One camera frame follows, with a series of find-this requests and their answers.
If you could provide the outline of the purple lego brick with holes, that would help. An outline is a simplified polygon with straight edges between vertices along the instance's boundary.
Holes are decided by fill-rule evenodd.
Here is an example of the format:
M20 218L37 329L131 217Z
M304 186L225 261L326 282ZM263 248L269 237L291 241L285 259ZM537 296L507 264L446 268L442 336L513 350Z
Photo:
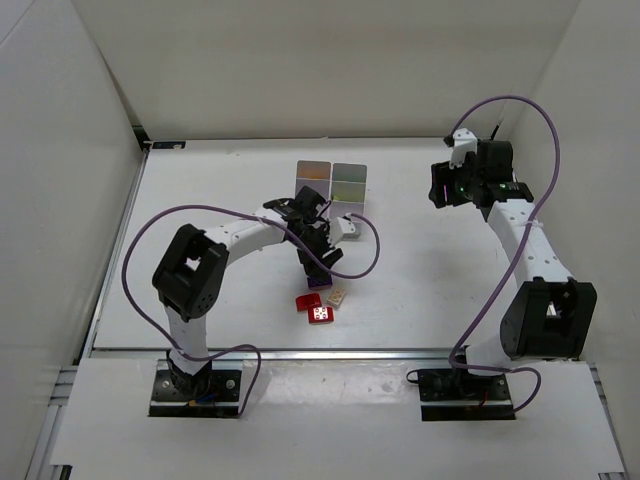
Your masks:
M307 287L309 290L324 290L331 288L333 286L333 281L330 276L317 278L317 277L308 277L307 278Z

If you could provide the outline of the tan lego brick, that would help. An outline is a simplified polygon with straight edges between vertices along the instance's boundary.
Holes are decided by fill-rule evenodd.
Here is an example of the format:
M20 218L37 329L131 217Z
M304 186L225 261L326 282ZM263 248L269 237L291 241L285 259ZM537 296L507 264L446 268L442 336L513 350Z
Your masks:
M331 293L328 295L327 303L334 308L339 308L340 305L343 303L345 297L346 297L346 291L344 289L336 288L332 290Z

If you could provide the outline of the red lego brick with dots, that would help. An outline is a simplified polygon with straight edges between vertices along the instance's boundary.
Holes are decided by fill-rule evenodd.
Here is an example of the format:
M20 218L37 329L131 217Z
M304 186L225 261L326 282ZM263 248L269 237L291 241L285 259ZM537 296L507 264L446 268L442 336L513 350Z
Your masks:
M308 310L308 322L312 325L334 322L334 310L330 306L318 306Z

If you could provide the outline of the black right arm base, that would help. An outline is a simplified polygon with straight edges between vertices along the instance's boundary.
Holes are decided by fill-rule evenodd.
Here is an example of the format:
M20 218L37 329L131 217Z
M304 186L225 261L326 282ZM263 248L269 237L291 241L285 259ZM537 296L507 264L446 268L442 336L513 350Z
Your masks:
M423 422L515 420L504 374L477 376L452 368L421 368L405 375L418 388Z

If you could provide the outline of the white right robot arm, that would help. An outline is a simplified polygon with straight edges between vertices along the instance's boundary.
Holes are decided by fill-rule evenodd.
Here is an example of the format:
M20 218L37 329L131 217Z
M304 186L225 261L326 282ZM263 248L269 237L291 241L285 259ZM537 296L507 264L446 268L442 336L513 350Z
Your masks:
M466 129L445 143L451 157L431 167L430 200L438 208L473 204L500 240L509 260L507 276L517 285L498 332L458 347L456 367L495 376L537 360L579 358L597 293L557 257L537 219L530 189L513 176L511 143L479 140Z

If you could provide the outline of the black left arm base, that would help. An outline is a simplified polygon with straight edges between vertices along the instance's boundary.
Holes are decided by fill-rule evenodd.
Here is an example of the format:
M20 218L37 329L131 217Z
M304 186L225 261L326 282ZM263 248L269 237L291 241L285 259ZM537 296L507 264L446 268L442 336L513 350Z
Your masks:
M235 418L240 408L243 368L209 366L195 379L181 380L167 365L157 362L148 416L156 418Z

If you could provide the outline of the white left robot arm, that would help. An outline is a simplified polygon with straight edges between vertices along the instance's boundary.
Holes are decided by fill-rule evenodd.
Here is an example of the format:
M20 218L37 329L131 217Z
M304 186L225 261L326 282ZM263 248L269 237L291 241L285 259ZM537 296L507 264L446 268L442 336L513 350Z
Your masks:
M305 274L321 279L342 256L337 244L355 231L346 218L327 220L326 200L310 187L293 199L275 199L240 219L208 230L191 224L179 228L152 276L164 305L169 331L177 342L167 355L181 380L201 380L211 370L206 344L206 315L216 303L226 268L264 247L292 238L303 245L298 258Z

